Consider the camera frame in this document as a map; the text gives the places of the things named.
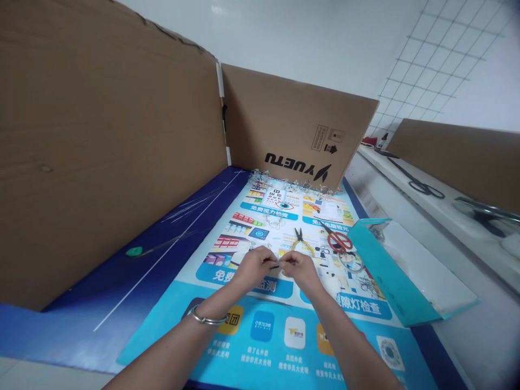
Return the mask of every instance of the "pink object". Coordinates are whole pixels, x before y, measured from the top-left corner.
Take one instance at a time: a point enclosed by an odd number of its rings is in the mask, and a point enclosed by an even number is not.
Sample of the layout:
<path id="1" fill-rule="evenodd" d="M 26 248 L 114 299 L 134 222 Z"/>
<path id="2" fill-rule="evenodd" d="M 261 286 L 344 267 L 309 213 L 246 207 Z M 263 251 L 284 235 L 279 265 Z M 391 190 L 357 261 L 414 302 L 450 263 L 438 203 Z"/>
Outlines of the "pink object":
<path id="1" fill-rule="evenodd" d="M 223 255 L 216 255 L 215 265 L 221 267 L 222 265 L 224 265 L 224 260 L 226 260 L 226 258 Z"/>
<path id="2" fill-rule="evenodd" d="M 215 256 L 215 255 L 207 255 L 204 262 L 208 263 L 208 264 L 215 264 L 216 259 L 217 259 L 217 256 Z"/>

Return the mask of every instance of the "white shelf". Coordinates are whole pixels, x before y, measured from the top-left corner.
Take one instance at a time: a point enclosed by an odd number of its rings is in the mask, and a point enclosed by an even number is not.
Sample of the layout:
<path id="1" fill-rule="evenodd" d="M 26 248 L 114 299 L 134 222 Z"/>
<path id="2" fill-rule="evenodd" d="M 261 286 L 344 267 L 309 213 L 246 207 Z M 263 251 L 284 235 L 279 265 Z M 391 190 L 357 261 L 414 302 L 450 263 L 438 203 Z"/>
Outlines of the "white shelf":
<path id="1" fill-rule="evenodd" d="M 228 237 L 235 237 L 235 238 L 238 238 L 238 239 L 241 239 L 241 240 L 249 240 L 246 236 L 235 234 L 235 233 L 226 232 L 226 233 L 220 233 L 220 235 L 221 236 L 228 236 Z"/>
<path id="2" fill-rule="evenodd" d="M 422 194 L 409 186 L 410 179 L 388 161 L 386 156 L 363 146 L 360 146 L 357 152 L 491 267 L 514 291 L 520 294 L 520 260 L 511 256 L 501 247 L 499 237 L 489 233 L 477 221 L 462 214 L 452 206 L 455 198 L 467 197 L 465 194 L 449 187 L 402 159 L 395 160 L 412 176 L 441 191 L 446 197 L 439 199 Z"/>
<path id="3" fill-rule="evenodd" d="M 211 248 L 209 254 L 212 253 L 235 253 L 240 250 L 240 245 L 235 248 Z"/>

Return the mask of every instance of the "black scissors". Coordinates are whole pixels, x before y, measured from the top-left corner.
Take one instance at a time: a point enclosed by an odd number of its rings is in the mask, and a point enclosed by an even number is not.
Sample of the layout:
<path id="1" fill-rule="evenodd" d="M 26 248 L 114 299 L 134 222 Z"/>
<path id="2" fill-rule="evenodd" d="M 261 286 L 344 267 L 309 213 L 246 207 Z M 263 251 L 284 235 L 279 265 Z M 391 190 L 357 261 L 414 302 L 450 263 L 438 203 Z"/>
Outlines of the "black scissors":
<path id="1" fill-rule="evenodd" d="M 445 195 L 437 190 L 436 188 L 433 188 L 427 184 L 422 183 L 418 179 L 416 179 L 414 176 L 410 175 L 408 172 L 406 172 L 399 164 L 397 164 L 394 160 L 392 160 L 390 157 L 387 157 L 388 160 L 395 165 L 402 173 L 406 175 L 408 179 L 410 179 L 410 182 L 408 182 L 409 186 L 413 188 L 416 191 L 419 191 L 423 193 L 424 195 L 433 195 L 436 198 L 444 199 Z"/>

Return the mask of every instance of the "red-handled scissors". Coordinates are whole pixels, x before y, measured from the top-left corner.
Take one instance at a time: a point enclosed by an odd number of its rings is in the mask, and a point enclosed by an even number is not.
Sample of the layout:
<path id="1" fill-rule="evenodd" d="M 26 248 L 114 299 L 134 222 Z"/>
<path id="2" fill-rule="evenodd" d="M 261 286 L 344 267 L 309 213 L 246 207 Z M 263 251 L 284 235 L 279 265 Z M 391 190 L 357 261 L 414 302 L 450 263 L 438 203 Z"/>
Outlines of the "red-handled scissors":
<path id="1" fill-rule="evenodd" d="M 345 253 L 354 247 L 354 245 L 352 245 L 352 241 L 350 241 L 350 238 L 348 238 L 346 235 L 343 233 L 333 232 L 323 222 L 320 221 L 320 223 L 325 228 L 325 231 L 329 233 L 327 242 L 336 252 Z"/>

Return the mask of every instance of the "jewelry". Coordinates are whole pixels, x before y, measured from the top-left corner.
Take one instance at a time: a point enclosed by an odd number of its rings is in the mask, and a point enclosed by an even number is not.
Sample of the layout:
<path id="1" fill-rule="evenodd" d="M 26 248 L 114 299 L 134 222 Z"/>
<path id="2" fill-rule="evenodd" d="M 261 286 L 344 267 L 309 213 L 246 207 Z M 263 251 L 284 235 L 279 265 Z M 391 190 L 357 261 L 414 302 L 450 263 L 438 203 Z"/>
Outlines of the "jewelry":
<path id="1" fill-rule="evenodd" d="M 199 305 L 195 305 L 191 308 L 191 310 L 188 312 L 188 315 L 192 315 L 194 319 L 196 319 L 200 323 L 207 323 L 208 325 L 222 325 L 224 322 L 228 320 L 228 316 L 225 316 L 221 320 L 211 320 L 209 318 L 200 318 L 196 313 L 195 309 L 198 308 Z"/>

